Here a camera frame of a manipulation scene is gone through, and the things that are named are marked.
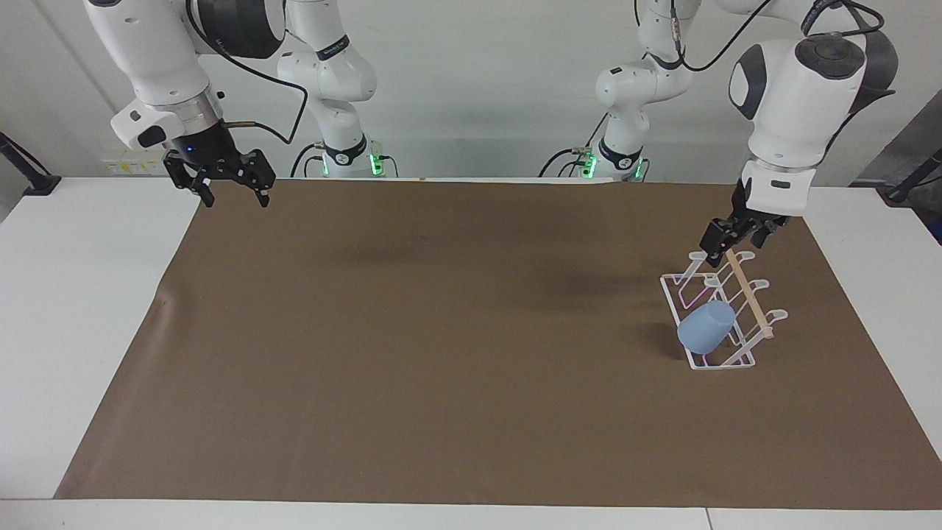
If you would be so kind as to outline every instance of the white table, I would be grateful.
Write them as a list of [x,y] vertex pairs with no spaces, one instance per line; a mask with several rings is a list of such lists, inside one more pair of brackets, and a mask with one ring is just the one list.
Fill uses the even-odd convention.
[[[66,179],[0,224],[0,528],[942,528],[942,511],[48,500],[196,207],[165,178]],[[816,189],[806,219],[942,453],[942,250],[871,190]]]

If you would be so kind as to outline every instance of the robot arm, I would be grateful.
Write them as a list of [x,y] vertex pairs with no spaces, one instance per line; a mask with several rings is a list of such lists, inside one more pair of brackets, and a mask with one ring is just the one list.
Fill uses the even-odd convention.
[[674,48],[674,35],[676,30],[686,35],[701,3],[702,0],[676,0],[674,26],[671,2],[652,0],[638,30],[644,58],[598,76],[595,94],[611,119],[602,138],[593,144],[594,174],[616,180],[632,180],[635,176],[651,126],[644,107],[679,96],[693,81],[691,71],[671,67],[680,59]]
[[[200,31],[233,55],[262,57],[281,45],[284,12],[277,0],[194,3]],[[243,155],[236,149],[197,61],[197,43],[184,23],[186,7],[169,0],[86,0],[92,25],[136,96],[111,120],[112,128],[131,149],[166,143],[164,165],[173,183],[200,195],[207,206],[215,201],[209,181],[228,179],[251,188],[265,207],[274,171],[260,150]]]
[[[260,150],[243,155],[236,149],[229,129],[245,124],[223,121],[197,54],[271,57],[284,40],[285,1],[85,0],[85,7],[134,87],[136,99],[111,121],[118,137],[131,149],[167,144],[164,165],[174,184],[199,194],[207,206],[215,201],[208,186],[215,179],[251,188],[267,206],[274,171]],[[334,1],[290,0],[287,8],[299,38],[314,51],[286,54],[279,73],[313,96],[336,167],[365,164],[374,174],[372,157],[361,157],[370,142],[349,102],[372,97],[375,72],[350,45]]]
[[[755,131],[733,213],[714,220],[701,242],[716,264],[750,235],[761,247],[789,216],[802,215],[836,135],[857,112],[893,93],[898,59],[889,39],[865,22],[861,9],[869,9],[850,0],[714,1],[731,13],[792,22],[805,36],[757,44],[734,70],[730,100]],[[700,5],[651,0],[639,28],[644,58],[599,76],[596,94],[611,120],[593,146],[596,174],[618,180],[636,175],[650,127],[644,107],[684,93],[692,81],[681,38]]]
[[[716,1],[737,13],[761,5]],[[804,214],[815,173],[844,125],[893,93],[896,51],[882,32],[868,30],[856,4],[773,0],[762,14],[800,25],[805,39],[756,44],[734,68],[730,100],[755,129],[733,212],[713,220],[701,241],[713,265],[750,236],[761,248],[789,217]]]
[[278,77],[302,85],[308,107],[323,135],[324,174],[373,176],[382,173],[378,144],[363,132],[350,103],[376,92],[376,72],[350,43],[334,0],[288,0],[288,14],[298,38],[311,50],[284,54]]

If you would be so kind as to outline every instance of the light blue plastic cup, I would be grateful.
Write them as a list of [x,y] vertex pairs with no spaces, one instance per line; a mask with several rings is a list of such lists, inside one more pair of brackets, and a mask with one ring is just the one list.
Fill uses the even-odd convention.
[[698,356],[713,353],[733,330],[736,311],[726,302],[703,304],[677,327],[677,337]]

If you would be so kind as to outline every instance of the brown paper sheet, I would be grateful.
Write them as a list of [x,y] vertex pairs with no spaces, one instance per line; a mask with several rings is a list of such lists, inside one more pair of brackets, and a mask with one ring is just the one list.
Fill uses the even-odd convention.
[[57,498],[942,508],[801,221],[747,266],[758,366],[687,366],[658,277],[726,187],[213,189]]

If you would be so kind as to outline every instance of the wooden stick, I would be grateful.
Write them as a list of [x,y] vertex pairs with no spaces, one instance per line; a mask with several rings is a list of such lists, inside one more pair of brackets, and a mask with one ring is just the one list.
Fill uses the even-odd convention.
[[739,263],[736,253],[732,250],[727,250],[726,260],[729,261],[730,267],[733,268],[733,274],[736,275],[739,286],[742,287],[742,293],[746,296],[746,304],[749,304],[749,308],[753,311],[753,315],[755,315],[755,321],[759,324],[759,333],[766,339],[774,339],[775,334],[771,331],[771,326],[769,325],[769,321],[765,318],[765,312],[762,311],[762,306],[759,305],[759,301],[755,298],[753,288],[749,285],[749,278],[747,278],[746,273],[742,271],[742,265]]

